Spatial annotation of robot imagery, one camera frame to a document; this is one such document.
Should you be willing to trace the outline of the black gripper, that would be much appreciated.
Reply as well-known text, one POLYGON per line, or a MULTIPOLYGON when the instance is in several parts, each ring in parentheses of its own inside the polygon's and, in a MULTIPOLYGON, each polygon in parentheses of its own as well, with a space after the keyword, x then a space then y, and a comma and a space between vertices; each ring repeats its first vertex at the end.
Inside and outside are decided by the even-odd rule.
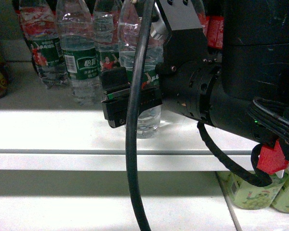
MULTIPOLYGON (((160 89, 141 90, 139 115, 164 104, 171 112, 212 125, 210 97, 221 71, 220 63, 184 63, 171 74, 160 74, 160 89)), ((128 84, 125 67, 105 70, 100 74, 105 99, 104 118, 111 128, 126 124, 130 89, 107 90, 128 84)))

